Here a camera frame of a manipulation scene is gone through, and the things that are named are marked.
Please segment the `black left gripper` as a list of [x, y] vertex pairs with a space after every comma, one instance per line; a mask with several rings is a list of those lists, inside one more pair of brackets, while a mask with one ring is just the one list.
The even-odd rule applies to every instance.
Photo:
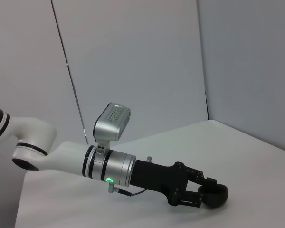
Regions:
[[137, 160], [134, 165], [130, 184], [162, 193], [172, 206], [200, 208], [202, 194], [186, 191], [188, 181], [201, 186], [217, 184], [216, 179], [205, 178], [202, 171], [187, 167], [181, 162], [176, 162], [172, 166], [162, 166], [141, 160]]

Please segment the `black small teacup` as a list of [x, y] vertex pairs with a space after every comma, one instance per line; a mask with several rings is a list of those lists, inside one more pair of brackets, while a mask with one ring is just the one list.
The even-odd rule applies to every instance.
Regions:
[[200, 186], [198, 193], [202, 195], [202, 203], [213, 209], [223, 206], [228, 199], [228, 188], [222, 184]]

